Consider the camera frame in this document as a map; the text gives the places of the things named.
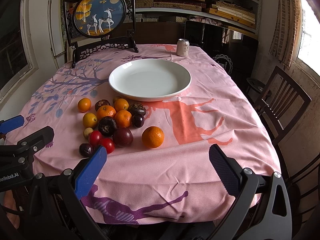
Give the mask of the mandarin with green stem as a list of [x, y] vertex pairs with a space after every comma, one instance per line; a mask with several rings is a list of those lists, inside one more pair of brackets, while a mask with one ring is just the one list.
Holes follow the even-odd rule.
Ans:
[[110, 105], [103, 105], [97, 110], [97, 118], [101, 120], [104, 117], [111, 117], [114, 118], [116, 115], [116, 110]]

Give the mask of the yellow orange citrus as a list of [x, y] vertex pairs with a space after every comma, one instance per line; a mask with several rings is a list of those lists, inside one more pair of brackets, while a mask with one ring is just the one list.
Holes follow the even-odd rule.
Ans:
[[83, 116], [82, 124], [83, 124], [84, 128], [95, 129], [96, 126], [98, 125], [98, 123], [99, 123], [99, 120], [97, 119], [96, 115], [93, 113], [86, 113]]

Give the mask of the red cherry tomato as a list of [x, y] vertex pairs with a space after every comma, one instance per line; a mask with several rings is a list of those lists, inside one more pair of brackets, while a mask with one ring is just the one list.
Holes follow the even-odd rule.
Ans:
[[99, 141], [99, 145], [106, 148], [107, 154], [112, 153], [116, 148], [113, 140], [110, 138], [101, 138], [101, 140]]
[[99, 131], [93, 131], [88, 137], [88, 142], [97, 149], [99, 147], [100, 141], [103, 138], [102, 134]]

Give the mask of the white beverage can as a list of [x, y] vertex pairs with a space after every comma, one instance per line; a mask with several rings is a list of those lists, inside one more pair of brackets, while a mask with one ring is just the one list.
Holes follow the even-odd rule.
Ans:
[[186, 57], [189, 54], [189, 41], [180, 38], [177, 41], [176, 54], [181, 57]]

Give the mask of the bamboo curtain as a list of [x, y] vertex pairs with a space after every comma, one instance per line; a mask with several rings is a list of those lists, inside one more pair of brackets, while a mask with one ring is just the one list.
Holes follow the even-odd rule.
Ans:
[[301, 0], [278, 0], [276, 27], [269, 52], [290, 69], [302, 28]]

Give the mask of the pink printed tablecloth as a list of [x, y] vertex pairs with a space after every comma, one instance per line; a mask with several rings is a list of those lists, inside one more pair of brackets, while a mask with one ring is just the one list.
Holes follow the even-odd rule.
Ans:
[[279, 159], [256, 111], [226, 71], [199, 47], [190, 47], [186, 57], [177, 56], [175, 48], [144, 44], [137, 53], [107, 49], [74, 68], [64, 65], [23, 107], [25, 123], [7, 134], [6, 144], [50, 126], [54, 139], [35, 154], [33, 171], [52, 176], [74, 168], [81, 159], [79, 146], [85, 142], [78, 101], [112, 100], [116, 93], [108, 77], [125, 62], [176, 62], [189, 70], [189, 88], [171, 99], [145, 103], [144, 127], [161, 128], [163, 144], [147, 148], [141, 140], [143, 129], [133, 129], [133, 143], [108, 155], [82, 202], [98, 223], [153, 224], [167, 219], [188, 223], [223, 218], [234, 198], [209, 161], [210, 146], [218, 144], [228, 157], [256, 174], [269, 176], [280, 171]]

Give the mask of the white round plate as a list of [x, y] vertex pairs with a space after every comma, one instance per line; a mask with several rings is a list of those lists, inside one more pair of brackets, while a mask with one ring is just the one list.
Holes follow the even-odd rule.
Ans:
[[115, 68], [108, 77], [120, 95], [154, 102], [172, 98], [189, 88], [192, 78], [182, 65], [162, 59], [140, 59]]

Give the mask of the small orange far left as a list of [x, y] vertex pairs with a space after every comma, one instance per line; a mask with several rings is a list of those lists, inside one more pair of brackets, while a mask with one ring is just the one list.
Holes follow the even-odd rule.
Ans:
[[82, 98], [77, 104], [79, 112], [85, 113], [91, 109], [91, 100], [89, 98]]

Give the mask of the dark cherry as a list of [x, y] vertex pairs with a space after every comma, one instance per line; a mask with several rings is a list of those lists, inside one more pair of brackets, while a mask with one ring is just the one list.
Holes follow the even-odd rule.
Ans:
[[82, 143], [79, 146], [79, 153], [84, 158], [90, 158], [95, 153], [95, 149], [90, 143]]
[[144, 125], [144, 115], [136, 113], [132, 116], [132, 125], [135, 128], [141, 128]]

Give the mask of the tan longan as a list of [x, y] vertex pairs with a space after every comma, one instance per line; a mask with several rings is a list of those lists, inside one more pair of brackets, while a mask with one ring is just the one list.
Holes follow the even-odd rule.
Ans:
[[85, 130], [83, 131], [83, 136], [86, 140], [88, 140], [90, 134], [94, 131], [93, 128], [91, 127], [88, 127], [88, 128], [85, 128]]

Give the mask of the large orange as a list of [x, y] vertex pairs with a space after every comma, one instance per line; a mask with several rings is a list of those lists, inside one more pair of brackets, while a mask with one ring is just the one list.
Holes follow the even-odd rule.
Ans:
[[147, 148], [158, 148], [163, 141], [164, 132], [157, 126], [150, 126], [142, 133], [142, 143]]

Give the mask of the mandarin centre right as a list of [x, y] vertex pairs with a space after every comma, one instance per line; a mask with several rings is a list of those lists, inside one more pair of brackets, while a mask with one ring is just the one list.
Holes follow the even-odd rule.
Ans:
[[114, 119], [119, 128], [128, 128], [131, 126], [132, 114], [127, 110], [120, 110], [116, 113]]

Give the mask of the dark water chestnut right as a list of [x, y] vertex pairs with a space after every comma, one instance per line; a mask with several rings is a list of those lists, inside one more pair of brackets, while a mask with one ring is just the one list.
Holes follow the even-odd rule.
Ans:
[[128, 111], [132, 114], [141, 114], [142, 116], [146, 115], [146, 108], [141, 104], [141, 103], [132, 103], [129, 108]]

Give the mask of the dark red plum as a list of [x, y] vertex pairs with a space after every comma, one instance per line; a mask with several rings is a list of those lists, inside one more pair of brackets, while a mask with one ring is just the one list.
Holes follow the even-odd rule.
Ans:
[[112, 139], [118, 147], [127, 147], [133, 142], [133, 134], [129, 128], [121, 127], [114, 132]]

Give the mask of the round deer screen ornament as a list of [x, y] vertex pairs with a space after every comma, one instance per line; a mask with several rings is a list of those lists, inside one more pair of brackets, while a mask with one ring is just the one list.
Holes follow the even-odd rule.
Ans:
[[132, 49], [136, 31], [136, 0], [63, 0], [67, 44], [72, 68], [108, 48]]

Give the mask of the dark wooden chair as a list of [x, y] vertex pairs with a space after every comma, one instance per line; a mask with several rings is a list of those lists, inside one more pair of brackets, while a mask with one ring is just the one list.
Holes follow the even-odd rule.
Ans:
[[[266, 95], [277, 77], [282, 78], [281, 84], [279, 85], [272, 101], [268, 103], [266, 102]], [[303, 100], [302, 105], [290, 122], [286, 126], [283, 126], [280, 122], [280, 118], [287, 112], [287, 110], [289, 110], [298, 97]], [[257, 113], [259, 115], [265, 113], [276, 129], [277, 136], [272, 140], [272, 145], [277, 145], [289, 133], [289, 131], [291, 131], [305, 113], [310, 102], [311, 98], [306, 91], [291, 76], [289, 76], [289, 74], [276, 66], [268, 79], [265, 88], [253, 103], [253, 108], [257, 110]]]

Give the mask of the small round orange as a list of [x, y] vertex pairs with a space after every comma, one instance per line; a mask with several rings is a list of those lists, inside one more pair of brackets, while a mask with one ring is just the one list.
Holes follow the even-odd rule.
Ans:
[[122, 110], [128, 110], [129, 103], [126, 99], [119, 98], [114, 102], [114, 108], [117, 112]]

